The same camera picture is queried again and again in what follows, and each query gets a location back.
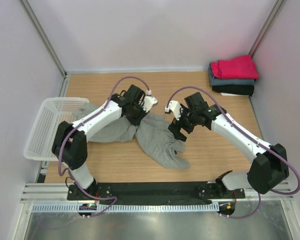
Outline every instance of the pink folded shirt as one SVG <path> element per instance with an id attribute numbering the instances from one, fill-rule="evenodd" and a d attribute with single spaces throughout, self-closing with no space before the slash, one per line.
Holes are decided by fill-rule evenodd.
<path id="1" fill-rule="evenodd" d="M 231 60 L 211 63 L 213 75 L 218 79 L 258 79 L 259 74 L 250 55 L 238 56 Z"/>

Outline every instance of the gray cloth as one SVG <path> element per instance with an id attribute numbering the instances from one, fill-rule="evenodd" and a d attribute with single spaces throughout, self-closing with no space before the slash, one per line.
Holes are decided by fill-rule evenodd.
<path id="1" fill-rule="evenodd" d="M 220 79 L 215 77 L 211 70 L 211 63 L 208 68 L 208 76 L 211 86 L 223 86 L 223 85 L 242 85 L 252 86 L 255 84 L 254 79 Z"/>
<path id="2" fill-rule="evenodd" d="M 81 119 L 98 108 L 85 103 L 80 112 L 74 112 L 76 119 Z M 184 142 L 176 140 L 168 130 L 169 123 L 165 116 L 148 113 L 139 126 L 132 125 L 125 116 L 109 123 L 98 131 L 89 141 L 97 143 L 128 142 L 136 136 L 142 150 L 158 164 L 167 169 L 187 169 L 188 161 L 177 156 L 185 150 Z"/>

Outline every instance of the metal frame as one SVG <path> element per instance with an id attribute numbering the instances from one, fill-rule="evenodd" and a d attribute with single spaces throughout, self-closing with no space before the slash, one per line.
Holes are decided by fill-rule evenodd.
<path id="1" fill-rule="evenodd" d="M 282 10 L 282 8 L 284 7 L 286 2 L 287 2 L 287 0 L 277 0 L 275 2 L 273 8 L 271 9 L 258 36 L 256 37 L 256 40 L 254 41 L 254 43 L 249 51 L 249 54 L 251 55 L 252 58 L 254 57 L 254 55 L 255 55 L 256 51 L 258 50 L 259 46 L 261 45 L 262 41 L 265 39 L 267 33 L 269 32 L 271 26 L 275 22 L 276 18 L 278 17 L 280 11 Z"/>
<path id="2" fill-rule="evenodd" d="M 276 190 L 281 190 L 283 192 L 290 191 L 290 187 L 287 181 L 283 181 L 275 188 Z M 248 201 L 258 201 L 258 194 L 256 191 L 252 189 L 245 189 L 246 198 L 238 199 L 241 202 L 248 202 Z M 50 212 L 59 212 L 61 209 L 68 209 L 66 212 L 74 212 L 72 209 L 73 207 L 77 206 L 78 204 L 82 203 L 93 203 L 93 200 L 86 200 L 86 201 L 68 201 L 68 188 L 63 183 L 27 183 L 23 190 L 23 194 L 20 200 L 20 215 L 19 215 L 19 222 L 16 226 L 15 233 L 13 235 L 13 240 L 23 240 L 27 231 L 28 223 L 30 220 L 30 215 L 35 207 L 35 212 L 47 212 L 47 209 L 44 208 L 45 206 L 49 207 Z M 230 202 L 233 199 L 213 199 L 212 202 L 216 205 L 218 202 Z M 268 192 L 265 195 L 261 196 L 262 201 L 281 201 L 282 207 L 285 211 L 285 216 L 288 221 L 288 225 L 290 227 L 290 231 L 295 239 L 300 240 L 300 225 L 298 221 L 298 215 L 295 214 L 294 206 L 294 198 L 292 196 L 284 196 L 278 195 L 273 192 Z M 154 211 L 158 212 L 193 212 L 194 209 L 191 208 L 183 208 L 178 209 L 177 207 L 166 206 L 165 208 L 158 208 Z M 133 213 L 138 212 L 146 212 L 149 210 L 149 207 L 141 206 L 139 208 L 135 208 Z M 199 212 L 211 212 L 215 211 L 214 206 L 210 209 L 197 209 L 196 211 Z M 117 207 L 113 210 L 113 212 L 127 212 L 127 209 Z"/>
<path id="3" fill-rule="evenodd" d="M 267 19 L 265 20 L 265 23 L 263 24 L 260 32 L 258 33 L 258 36 L 256 40 L 254 41 L 249 54 L 253 57 L 258 50 L 259 46 L 261 45 L 262 41 L 266 37 L 267 33 L 269 32 L 272 24 L 274 23 L 275 19 L 277 18 L 278 14 L 282 10 L 284 4 L 287 0 L 277 0 L 269 13 Z M 47 35 L 45 34 L 39 20 L 37 19 L 33 9 L 31 8 L 28 0 L 19 0 L 22 7 L 24 8 L 27 16 L 29 17 L 30 21 L 32 22 L 34 28 L 38 32 L 40 38 L 42 39 L 42 42 L 44 46 L 46 47 L 47 51 L 50 53 L 53 61 L 55 62 L 56 66 L 58 67 L 59 71 L 61 72 L 63 76 L 63 81 L 60 86 L 59 90 L 59 97 L 64 97 L 66 95 L 69 81 L 71 74 L 67 73 L 64 69 L 62 63 L 60 62 L 54 48 L 52 47 Z M 204 69 L 176 69 L 176 71 L 182 71 L 182 72 L 193 72 L 193 71 L 203 71 Z M 165 69 L 147 69 L 145 71 L 135 71 L 135 72 L 165 72 Z M 92 73 L 92 72 L 73 72 L 75 74 L 84 74 L 84 73 Z M 40 170 L 38 172 L 38 176 L 42 175 L 44 176 L 47 173 L 49 162 L 48 161 L 42 161 Z M 287 181 L 282 182 L 279 184 L 275 189 L 281 190 L 281 191 L 290 191 L 289 185 Z M 92 201 L 67 201 L 67 194 L 68 189 L 64 184 L 49 184 L 49 183 L 28 183 L 26 184 L 20 204 L 19 204 L 19 215 L 18 215 L 18 224 L 15 228 L 15 232 L 13 235 L 13 240 L 23 240 L 28 223 L 30 220 L 30 215 L 32 212 L 32 209 L 37 204 L 43 204 L 43 203 L 50 203 L 50 204 L 77 204 L 77 203 L 86 203 L 86 202 L 92 202 Z M 246 198 L 245 199 L 238 199 L 238 201 L 257 201 L 258 200 L 258 194 L 251 189 L 245 189 Z M 290 227 L 290 231 L 292 233 L 292 236 L 294 239 L 300 240 L 300 217 L 298 213 L 298 208 L 296 207 L 296 203 L 294 201 L 294 198 L 292 196 L 283 196 L 283 195 L 277 195 L 275 193 L 269 192 L 261 197 L 262 201 L 277 201 L 280 200 L 282 207 L 284 209 L 284 214 L 287 219 L 288 225 Z M 223 202 L 223 201 L 231 201 L 232 199 L 214 199 L 212 200 L 214 203 L 216 202 Z"/>
<path id="4" fill-rule="evenodd" d="M 207 67 L 193 68 L 150 68 L 150 69 L 116 69 L 116 70 L 96 70 L 96 71 L 69 71 L 68 74 L 125 74 L 125 73 L 165 73 L 165 72 L 202 72 L 207 71 Z"/>
<path id="5" fill-rule="evenodd" d="M 27 16 L 29 17 L 30 21 L 32 22 L 35 30 L 37 31 L 37 33 L 39 34 L 44 46 L 46 47 L 47 51 L 50 53 L 54 63 L 56 64 L 56 66 L 58 67 L 60 73 L 62 74 L 63 77 L 66 77 L 66 71 L 64 69 L 64 67 L 62 66 L 54 48 L 52 47 L 44 29 L 42 28 L 39 20 L 36 17 L 36 14 L 34 13 L 33 9 L 31 8 L 28 0 L 19 0 L 19 2 L 21 3 L 25 13 L 27 14 Z"/>

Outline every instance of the wooden table surface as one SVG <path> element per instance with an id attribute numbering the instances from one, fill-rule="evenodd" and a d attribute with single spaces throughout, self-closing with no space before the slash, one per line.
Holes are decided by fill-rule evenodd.
<path id="1" fill-rule="evenodd" d="M 101 105 L 109 96 L 114 84 L 122 77 L 136 76 L 147 82 L 152 95 L 159 101 L 151 112 L 164 115 L 165 104 L 171 94 L 184 86 L 203 88 L 217 99 L 220 105 L 243 127 L 260 137 L 260 132 L 250 100 L 246 96 L 222 96 L 213 92 L 209 86 L 206 72 L 138 72 L 138 73 L 102 73 L 72 74 L 67 89 L 67 97 L 88 98 L 91 103 Z M 131 84 L 145 90 L 143 84 L 134 79 L 121 82 L 115 92 L 127 90 Z M 197 92 L 186 89 L 173 99 L 185 103 L 184 98 Z M 204 94 L 203 98 L 213 102 Z M 166 115 L 171 121 L 172 115 Z M 206 127 L 196 126 L 187 136 L 185 152 L 190 168 L 183 170 L 165 169 L 147 156 L 134 138 L 130 142 L 88 143 L 87 165 L 97 182 L 190 182 L 214 181 L 229 170 L 240 171 L 250 167 L 249 161 L 225 138 Z M 50 162 L 45 183 L 64 183 L 60 177 L 57 162 Z"/>

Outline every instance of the cable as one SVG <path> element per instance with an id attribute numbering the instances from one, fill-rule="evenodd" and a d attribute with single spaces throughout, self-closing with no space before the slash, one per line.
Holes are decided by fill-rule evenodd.
<path id="1" fill-rule="evenodd" d="M 201 92 L 203 92 L 204 94 L 206 94 L 209 98 L 212 99 L 212 101 L 214 101 L 215 105 L 218 107 L 218 109 L 220 110 L 220 112 L 222 113 L 222 115 L 225 117 L 225 119 L 232 123 L 231 119 L 226 115 L 226 113 L 224 112 L 224 110 L 222 109 L 222 107 L 219 105 L 219 103 L 217 102 L 217 100 L 206 90 L 203 90 L 202 88 L 196 87 L 196 86 L 184 86 L 182 88 L 179 88 L 177 91 L 175 91 L 171 97 L 169 98 L 167 104 L 166 104 L 166 108 L 168 108 L 170 101 L 172 100 L 172 98 L 180 91 L 184 90 L 184 89 L 196 89 L 199 90 Z M 277 154 L 276 152 L 274 152 L 273 150 L 271 150 L 269 147 L 264 146 L 263 144 L 259 143 L 258 141 L 254 140 L 250 135 L 248 135 L 245 131 L 243 131 L 239 126 L 237 126 L 235 123 L 232 124 L 232 126 L 237 129 L 241 134 L 243 134 L 246 138 L 248 138 L 249 140 L 251 140 L 253 143 L 255 143 L 257 146 L 260 146 L 261 148 L 263 148 L 264 150 L 268 151 L 269 153 L 271 153 L 272 155 L 274 155 L 275 157 L 277 157 L 281 162 L 283 162 L 284 164 L 286 164 L 291 170 L 292 172 L 295 174 L 296 178 L 297 178 L 297 187 L 295 190 L 290 191 L 290 192 L 281 192 L 281 191 L 277 191 L 274 189 L 271 189 L 270 191 L 272 191 L 273 193 L 276 194 L 280 194 L 280 195 L 293 195 L 296 194 L 297 192 L 300 191 L 300 175 L 298 173 L 298 171 L 294 168 L 294 166 L 292 166 L 291 163 L 289 163 L 287 160 L 285 160 L 282 156 L 280 156 L 279 154 Z"/>
<path id="2" fill-rule="evenodd" d="M 229 215 L 225 215 L 225 214 L 222 214 L 222 213 L 220 213 L 219 215 L 223 216 L 223 217 L 226 217 L 227 219 L 228 218 L 229 219 L 246 219 L 246 218 L 249 218 L 253 214 L 255 214 L 260 208 L 260 205 L 261 205 L 261 195 L 260 195 L 260 193 L 258 193 L 258 198 L 259 198 L 258 205 L 256 206 L 255 210 L 253 210 L 253 212 L 249 213 L 248 215 L 245 215 L 245 216 L 229 216 Z"/>
<path id="3" fill-rule="evenodd" d="M 111 90 L 111 93 L 107 99 L 107 101 L 105 102 L 103 108 L 98 111 L 97 113 L 93 114 L 91 117 L 87 118 L 86 120 L 84 120 L 83 122 L 79 123 L 77 126 L 75 126 L 69 133 L 68 135 L 64 138 L 62 144 L 61 144 L 61 148 L 60 148 L 60 152 L 59 152 L 59 159 L 58 159 L 58 173 L 59 173 L 59 176 L 63 176 L 66 171 L 68 171 L 69 169 L 68 168 L 65 168 L 63 171 L 61 171 L 61 165 L 62 165 L 62 156 L 63 156 L 63 153 L 64 153 L 64 149 L 65 149 L 65 145 L 67 143 L 67 141 L 69 140 L 69 138 L 71 137 L 71 135 L 78 129 L 80 128 L 81 126 L 83 126 L 84 124 L 86 124 L 87 122 L 89 122 L 90 120 L 92 120 L 93 118 L 97 117 L 99 114 L 101 114 L 105 108 L 108 106 L 109 102 L 111 101 L 111 97 L 112 95 L 114 94 L 115 92 L 115 89 L 117 88 L 117 86 L 119 85 L 119 83 L 121 83 L 123 80 L 125 79 L 136 79 L 136 80 L 139 80 L 141 81 L 147 88 L 148 91 L 150 91 L 149 89 L 149 86 L 147 85 L 147 83 L 145 81 L 143 81 L 141 78 L 139 77 L 136 77 L 136 76 L 125 76 L 123 78 L 121 78 L 112 88 Z M 68 174 L 70 176 L 70 178 L 74 181 L 74 183 L 77 185 L 77 187 L 89 198 L 92 198 L 92 199 L 95 199 L 95 200 L 99 200 L 99 201 L 107 201 L 107 200 L 113 200 L 112 203 L 107 206 L 105 209 L 103 209 L 102 211 L 100 212 L 97 212 L 95 214 L 92 214 L 90 217 L 96 217 L 96 216 L 99 216 L 101 214 L 103 214 L 105 211 L 107 211 L 109 208 L 111 208 L 117 201 L 117 197 L 116 196 L 112 196 L 112 197 L 96 197 L 96 196 L 92 196 L 90 195 L 89 193 L 87 193 L 81 186 L 80 184 L 77 182 L 77 180 L 74 178 L 74 176 L 71 174 L 70 171 L 68 171 Z"/>
<path id="4" fill-rule="evenodd" d="M 67 177 L 65 178 L 65 181 L 64 181 L 66 187 L 69 189 L 69 186 L 68 186 L 68 183 L 67 183 L 67 179 L 71 179 L 71 177 L 67 176 Z"/>
<path id="5" fill-rule="evenodd" d="M 65 149 L 65 145 L 67 143 L 67 141 L 69 140 L 69 138 L 71 137 L 71 135 L 78 129 L 80 128 L 81 126 L 83 126 L 84 124 L 86 124 L 87 122 L 89 122 L 91 119 L 94 119 L 96 116 L 98 116 L 100 113 L 102 113 L 105 108 L 108 106 L 109 102 L 111 101 L 111 97 L 112 95 L 114 94 L 115 92 L 115 89 L 117 88 L 117 86 L 119 85 L 119 83 L 121 83 L 123 80 L 125 79 L 136 79 L 136 80 L 139 80 L 141 81 L 147 88 L 147 90 L 149 91 L 149 86 L 146 84 L 145 81 L 143 81 L 141 78 L 139 77 L 136 77 L 136 76 L 125 76 L 123 78 L 121 78 L 115 85 L 114 87 L 112 88 L 111 90 L 111 93 L 105 103 L 105 105 L 103 106 L 103 108 L 98 111 L 97 113 L 95 113 L 94 115 L 92 115 L 91 117 L 87 118 L 85 121 L 79 123 L 77 126 L 75 126 L 69 133 L 68 135 L 64 138 L 62 144 L 61 144 L 61 148 L 60 148 L 60 152 L 59 152 L 59 159 L 58 159 L 58 173 L 59 173 L 59 176 L 63 176 L 66 171 L 68 170 L 68 168 L 65 168 L 63 171 L 61 171 L 61 165 L 62 165 L 62 156 L 63 156 L 63 153 L 64 153 L 64 149 Z"/>
<path id="6" fill-rule="evenodd" d="M 117 197 L 116 196 L 111 196 L 111 197 L 97 197 L 97 196 L 93 196 L 89 193 L 87 193 L 81 186 L 80 184 L 76 181 L 76 179 L 74 178 L 74 176 L 71 174 L 71 172 L 68 172 L 70 175 L 70 178 L 72 178 L 72 180 L 74 180 L 74 183 L 76 184 L 76 186 L 89 198 L 95 199 L 95 200 L 99 200 L 99 201 L 107 201 L 107 200 L 113 200 L 109 206 L 107 206 L 105 209 L 103 209 L 102 211 L 99 211 L 97 213 L 92 214 L 90 217 L 96 217 L 99 216 L 101 214 L 103 214 L 105 211 L 107 211 L 109 208 L 111 208 L 116 202 L 117 202 Z"/>
<path id="7" fill-rule="evenodd" d="M 233 198 L 234 198 L 234 203 L 233 204 L 236 205 L 236 203 L 237 203 L 237 194 L 234 191 L 232 195 L 233 195 Z"/>

